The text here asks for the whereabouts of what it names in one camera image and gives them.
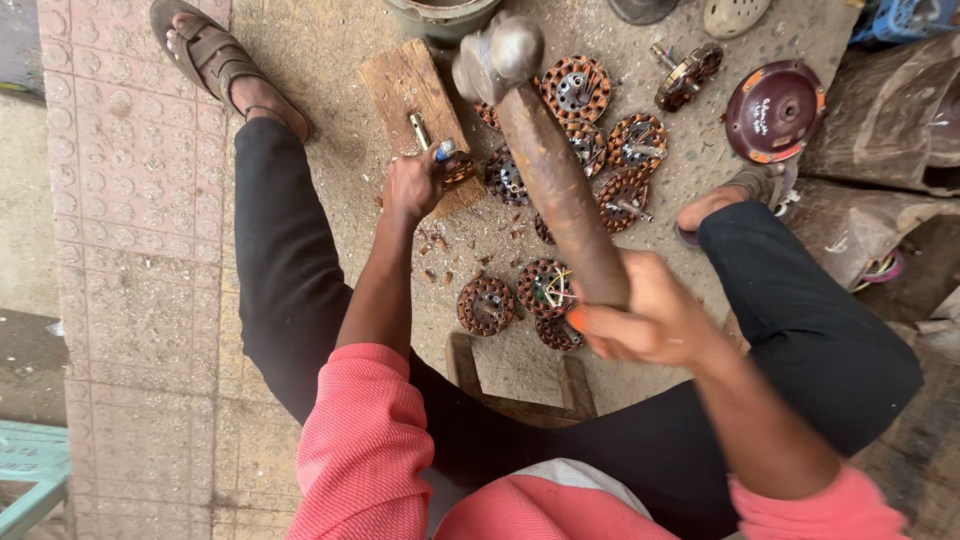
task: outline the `blue crate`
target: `blue crate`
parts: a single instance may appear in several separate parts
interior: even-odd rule
[[[909,43],[960,29],[957,0],[871,0],[850,43]]]

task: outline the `hammer head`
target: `hammer head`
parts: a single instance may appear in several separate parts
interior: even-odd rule
[[[467,99],[500,103],[527,84],[543,60],[543,30],[533,19],[501,13],[482,32],[464,37],[453,62],[453,81]]]

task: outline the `hand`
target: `hand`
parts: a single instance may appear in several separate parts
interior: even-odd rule
[[[387,167],[383,213],[416,227],[444,197],[444,171],[456,163],[436,163],[439,142],[414,158],[397,158]]]
[[[713,356],[718,347],[732,349],[659,255],[619,252],[630,279],[630,312],[580,305],[566,315],[598,355],[689,366]]]

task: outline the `sandal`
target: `sandal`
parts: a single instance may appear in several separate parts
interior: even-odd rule
[[[723,185],[739,185],[747,190],[748,201],[760,201],[773,210],[783,197],[793,189],[797,181],[797,161],[787,160],[772,165],[750,165],[740,169]],[[696,231],[685,231],[680,224],[674,226],[677,238],[688,248],[699,248]]]
[[[180,28],[176,28],[173,24],[173,18],[174,15],[181,12],[192,13],[195,16],[187,19]],[[231,36],[226,28],[220,26],[217,21],[181,0],[155,0],[154,4],[150,7],[150,25],[154,29],[156,42],[160,45],[163,53],[167,55],[167,58],[170,59],[177,69],[193,81],[194,84],[206,90],[208,94],[217,98],[222,103],[229,105],[231,109],[235,110],[244,118],[247,118],[250,109],[269,110],[275,114],[276,117],[282,119],[283,122],[287,124],[287,127],[290,127],[289,122],[283,118],[283,115],[275,110],[259,105],[251,105],[247,107],[246,110],[240,110],[233,104],[233,101],[230,99],[230,85],[237,77],[258,77],[270,83],[271,86],[276,86],[270,81],[270,78],[253,63],[250,55],[247,54],[247,50],[243,48],[240,42]],[[207,26],[212,26],[223,32],[223,34],[197,38],[200,30]],[[176,36],[170,40],[174,45],[173,51],[167,48],[167,31],[169,30],[173,30],[176,33]],[[236,47],[239,50],[221,51],[221,49],[225,47]],[[198,66],[204,65],[204,63],[213,58],[218,51],[220,51],[220,56],[207,67],[210,73],[217,78],[218,85],[214,88],[209,88],[206,86],[204,77],[200,74]],[[308,118],[303,111],[293,105],[293,102],[290,102],[290,100],[287,100],[287,102],[306,120],[306,139],[309,139],[313,134],[313,123],[310,122],[310,118]]]

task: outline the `rusty hammer handle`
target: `rusty hammer handle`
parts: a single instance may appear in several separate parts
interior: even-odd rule
[[[581,300],[626,310],[627,271],[600,222],[584,168],[540,92],[530,83],[511,88],[496,115],[530,198],[575,273]]]

